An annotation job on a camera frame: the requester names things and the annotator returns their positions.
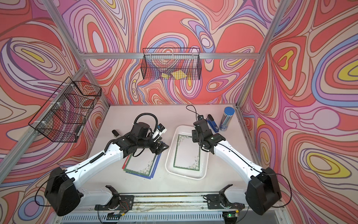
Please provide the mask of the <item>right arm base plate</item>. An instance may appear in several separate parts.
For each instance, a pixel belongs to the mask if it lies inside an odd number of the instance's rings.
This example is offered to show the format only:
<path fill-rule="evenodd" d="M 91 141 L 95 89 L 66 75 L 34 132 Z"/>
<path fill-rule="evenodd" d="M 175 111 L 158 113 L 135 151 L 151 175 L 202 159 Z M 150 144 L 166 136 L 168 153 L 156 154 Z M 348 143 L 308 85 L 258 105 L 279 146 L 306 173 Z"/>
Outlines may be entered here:
<path fill-rule="evenodd" d="M 241 211 L 245 209 L 244 204 L 231 203 L 224 197 L 224 195 L 221 194 L 207 194 L 203 196 L 203 199 L 207 202 L 207 207 L 209 210 L 235 209 Z"/>

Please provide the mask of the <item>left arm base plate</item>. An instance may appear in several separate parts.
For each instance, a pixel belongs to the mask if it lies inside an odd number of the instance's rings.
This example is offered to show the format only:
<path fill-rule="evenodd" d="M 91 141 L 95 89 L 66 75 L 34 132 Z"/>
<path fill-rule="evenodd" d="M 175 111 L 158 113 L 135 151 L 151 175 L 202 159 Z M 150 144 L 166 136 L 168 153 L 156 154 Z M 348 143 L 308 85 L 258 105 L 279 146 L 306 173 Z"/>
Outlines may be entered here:
<path fill-rule="evenodd" d="M 95 211 L 131 211 L 134 195 L 113 196 L 106 205 L 95 205 Z"/>

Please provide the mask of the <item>green bordered sheet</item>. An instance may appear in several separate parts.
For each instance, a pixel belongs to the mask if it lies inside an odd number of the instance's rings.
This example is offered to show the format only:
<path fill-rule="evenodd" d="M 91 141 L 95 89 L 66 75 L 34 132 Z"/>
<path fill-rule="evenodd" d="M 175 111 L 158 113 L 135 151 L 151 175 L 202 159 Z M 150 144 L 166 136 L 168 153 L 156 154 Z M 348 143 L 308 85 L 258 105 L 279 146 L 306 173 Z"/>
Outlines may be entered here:
<path fill-rule="evenodd" d="M 157 155 L 150 150 L 145 150 L 138 157 L 131 156 L 127 169 L 149 175 L 152 163 Z"/>
<path fill-rule="evenodd" d="M 173 167 L 192 171 L 200 170 L 200 146 L 188 135 L 178 135 Z"/>

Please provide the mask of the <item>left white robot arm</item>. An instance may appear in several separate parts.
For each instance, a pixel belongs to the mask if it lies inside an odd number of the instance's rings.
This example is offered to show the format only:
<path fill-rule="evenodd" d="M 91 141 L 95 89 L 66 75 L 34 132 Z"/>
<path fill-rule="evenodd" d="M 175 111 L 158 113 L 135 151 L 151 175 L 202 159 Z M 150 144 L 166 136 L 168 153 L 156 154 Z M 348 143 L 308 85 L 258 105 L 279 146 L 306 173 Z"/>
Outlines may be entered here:
<path fill-rule="evenodd" d="M 116 208 L 119 205 L 119 194 L 111 186 L 106 195 L 83 193 L 81 187 L 109 165 L 132 155 L 137 149 L 150 149 L 159 155 L 168 149 L 161 140 L 166 128 L 159 124 L 153 133 L 148 124 L 135 123 L 130 132 L 110 140 L 104 150 L 67 169 L 55 168 L 48 178 L 44 196 L 58 216 L 65 216 L 81 205 L 103 204 Z"/>

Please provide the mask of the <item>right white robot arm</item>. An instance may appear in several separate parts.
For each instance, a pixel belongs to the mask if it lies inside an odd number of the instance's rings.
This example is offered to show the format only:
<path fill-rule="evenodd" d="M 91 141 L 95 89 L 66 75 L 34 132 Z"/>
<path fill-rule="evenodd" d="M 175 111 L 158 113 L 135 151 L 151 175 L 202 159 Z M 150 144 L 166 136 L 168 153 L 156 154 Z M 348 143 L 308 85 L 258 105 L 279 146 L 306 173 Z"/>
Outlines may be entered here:
<path fill-rule="evenodd" d="M 271 168 L 262 168 L 237 150 L 219 133 L 213 134 L 206 120 L 194 122 L 192 140 L 205 152 L 221 158 L 231 166 L 247 184 L 246 190 L 229 184 L 219 191 L 219 202 L 223 207 L 234 203 L 247 204 L 258 215 L 263 215 L 281 198 L 277 173 Z"/>

